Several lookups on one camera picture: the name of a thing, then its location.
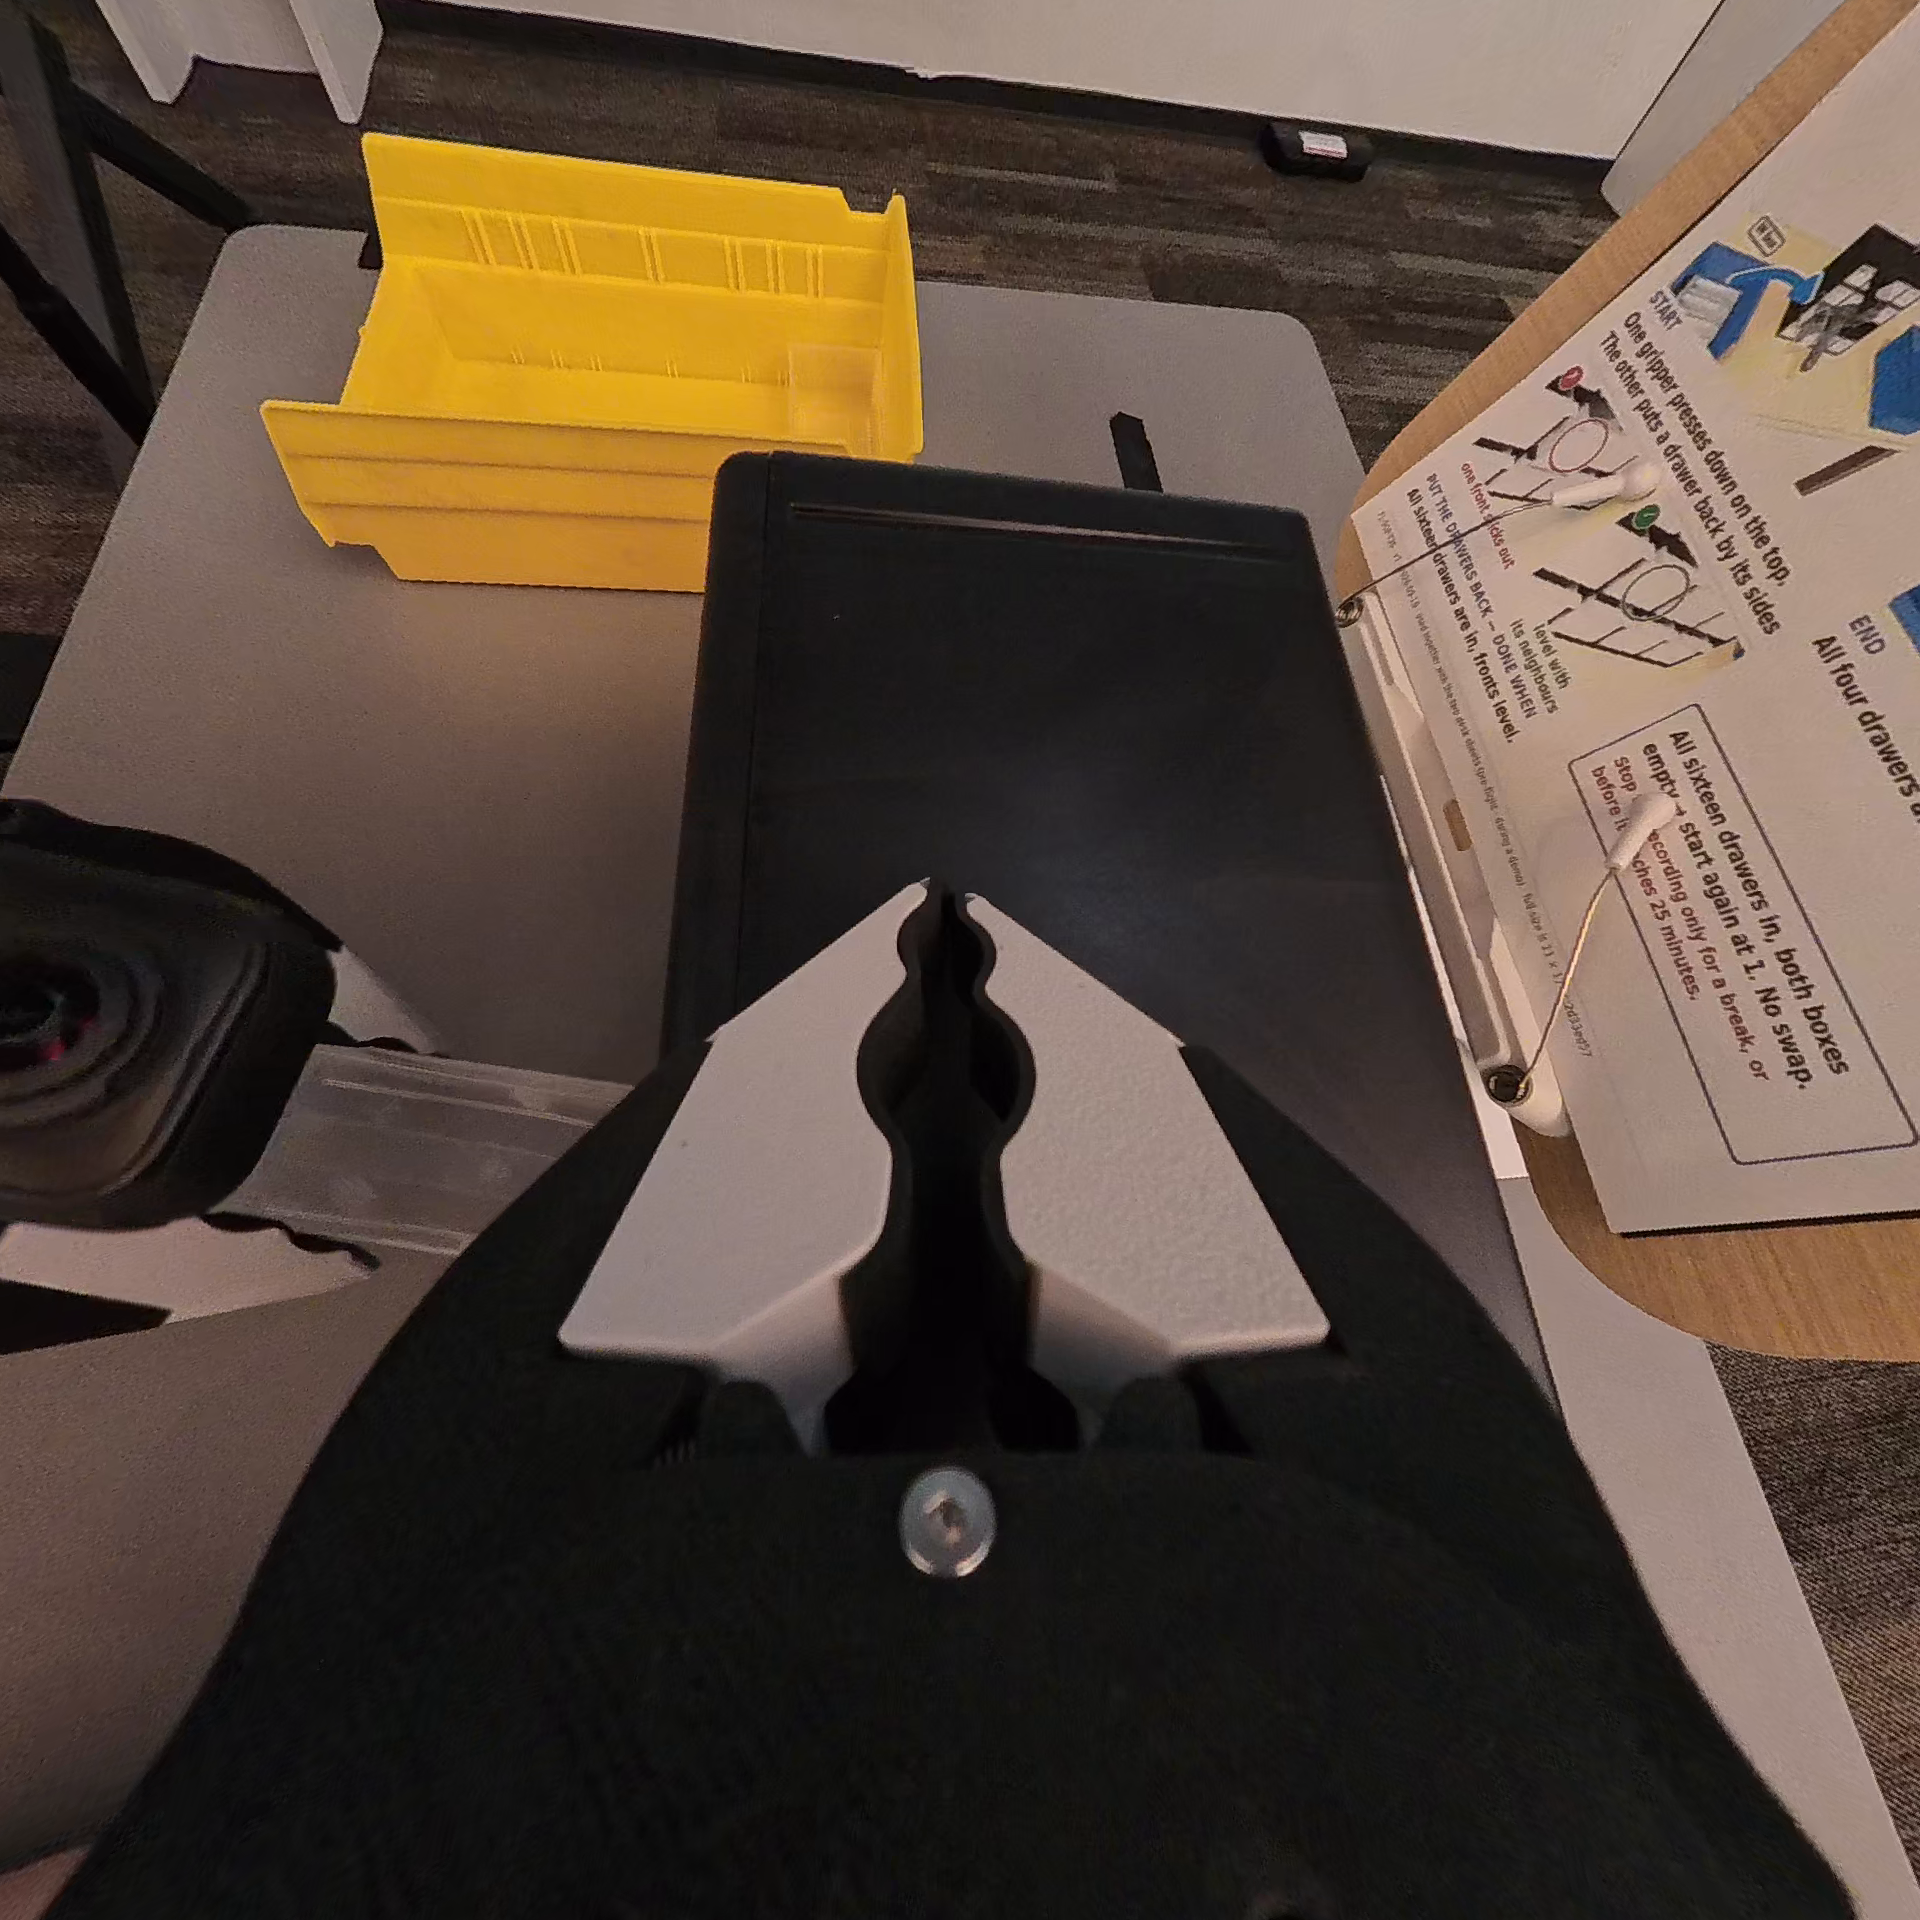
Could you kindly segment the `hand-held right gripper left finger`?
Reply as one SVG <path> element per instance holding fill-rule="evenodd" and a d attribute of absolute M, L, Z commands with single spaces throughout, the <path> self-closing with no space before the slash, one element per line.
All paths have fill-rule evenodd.
<path fill-rule="evenodd" d="M 889 1309 L 845 1282 L 909 1196 L 889 1077 L 923 1040 L 950 891 L 914 880 L 721 1024 L 560 1325 L 593 1360 L 764 1385 L 804 1451 Z"/>

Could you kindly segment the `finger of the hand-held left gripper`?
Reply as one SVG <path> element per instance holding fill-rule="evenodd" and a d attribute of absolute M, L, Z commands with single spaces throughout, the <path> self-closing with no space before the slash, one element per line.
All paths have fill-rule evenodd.
<path fill-rule="evenodd" d="M 377 1262 L 283 1228 L 198 1218 L 152 1233 L 4 1228 L 6 1325 L 160 1325 L 292 1304 L 372 1278 Z"/>
<path fill-rule="evenodd" d="M 323 1034 L 324 1045 L 443 1053 L 442 1038 L 419 1010 L 349 946 L 334 946 L 326 960 L 332 1001 Z"/>

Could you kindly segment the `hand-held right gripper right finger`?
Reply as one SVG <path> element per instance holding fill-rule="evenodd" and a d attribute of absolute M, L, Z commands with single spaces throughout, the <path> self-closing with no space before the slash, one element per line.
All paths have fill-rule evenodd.
<path fill-rule="evenodd" d="M 1184 1045 L 985 896 L 962 913 L 1024 1068 L 1000 1204 L 1030 1278 L 1033 1372 L 1097 1433 L 1141 1380 L 1324 1348 L 1329 1314 Z"/>

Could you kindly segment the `black drawer cabinet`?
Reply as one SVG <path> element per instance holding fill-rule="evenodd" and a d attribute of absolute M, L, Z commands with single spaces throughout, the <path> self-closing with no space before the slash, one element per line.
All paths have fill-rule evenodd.
<path fill-rule="evenodd" d="M 921 877 L 1232 1065 L 1450 1262 L 1553 1394 L 1304 514 L 730 458 L 661 1052 Z"/>

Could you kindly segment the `yellow storage bin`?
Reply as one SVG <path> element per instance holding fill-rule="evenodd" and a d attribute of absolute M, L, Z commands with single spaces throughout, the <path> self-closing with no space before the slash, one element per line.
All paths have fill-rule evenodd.
<path fill-rule="evenodd" d="M 265 400 L 297 507 L 408 582 L 697 592 L 713 480 L 784 444 L 794 342 L 880 350 L 923 448 L 908 204 L 365 133 L 380 269 L 344 395 Z"/>

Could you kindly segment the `instruction poster on wooden board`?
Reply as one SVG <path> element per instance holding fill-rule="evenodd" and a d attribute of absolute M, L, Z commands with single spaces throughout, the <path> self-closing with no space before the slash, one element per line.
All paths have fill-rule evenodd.
<path fill-rule="evenodd" d="M 1558 278 L 1513 318 L 1364 473 L 1336 548 L 1336 596 L 1362 592 L 1358 517 L 1466 428 L 1577 328 L 1701 224 L 1880 43 L 1913 2 L 1846 2 L 1789 49 L 1755 88 Z M 1548 1230 L 1625 1304 L 1731 1352 L 1798 1360 L 1915 1360 L 1915 1218 L 1865 1216 L 1651 1237 L 1614 1234 L 1577 1140 L 1494 1128 L 1494 1162 L 1520 1224 L 1534 1201 Z"/>

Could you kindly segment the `printed instruction poster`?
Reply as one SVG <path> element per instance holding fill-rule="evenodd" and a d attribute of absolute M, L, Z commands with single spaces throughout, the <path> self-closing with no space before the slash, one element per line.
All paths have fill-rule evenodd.
<path fill-rule="evenodd" d="M 1915 1214 L 1915 6 L 1360 510 L 1619 1234 Z"/>

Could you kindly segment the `black sign stand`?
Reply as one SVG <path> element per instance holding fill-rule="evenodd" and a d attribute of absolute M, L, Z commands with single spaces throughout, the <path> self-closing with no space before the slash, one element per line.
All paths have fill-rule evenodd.
<path fill-rule="evenodd" d="M 224 236 L 254 226 L 257 213 L 78 84 L 60 36 L 13 2 L 2 5 L 2 89 L 46 253 L 38 262 L 2 232 L 4 291 L 42 346 L 138 448 L 153 425 L 158 395 L 98 162 Z"/>

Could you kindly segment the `black power adapter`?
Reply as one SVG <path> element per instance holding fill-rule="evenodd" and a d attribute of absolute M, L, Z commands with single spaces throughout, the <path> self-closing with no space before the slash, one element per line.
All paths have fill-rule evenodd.
<path fill-rule="evenodd" d="M 1282 118 L 1267 118 L 1258 133 L 1265 162 L 1277 176 L 1358 182 L 1366 179 L 1377 144 L 1360 133 L 1305 129 Z"/>

